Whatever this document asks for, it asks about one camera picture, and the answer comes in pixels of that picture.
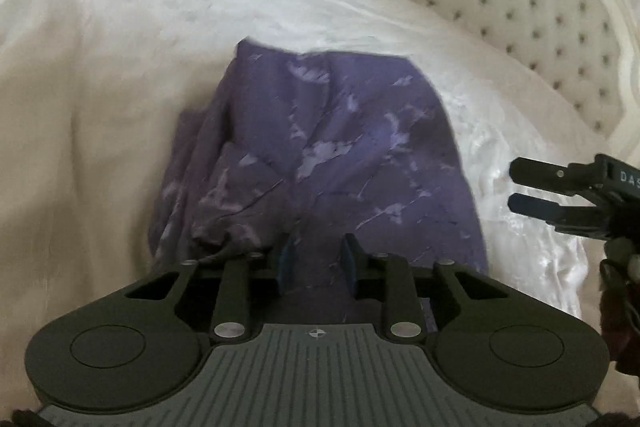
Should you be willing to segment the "dark gloved right hand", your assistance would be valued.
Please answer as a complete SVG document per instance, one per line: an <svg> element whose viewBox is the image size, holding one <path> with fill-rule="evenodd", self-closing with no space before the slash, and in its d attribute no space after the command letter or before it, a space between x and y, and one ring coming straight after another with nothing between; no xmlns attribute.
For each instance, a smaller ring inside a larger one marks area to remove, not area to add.
<svg viewBox="0 0 640 427"><path fill-rule="evenodd" d="M601 335L618 373L639 376L639 244L612 239L599 265Z"/></svg>

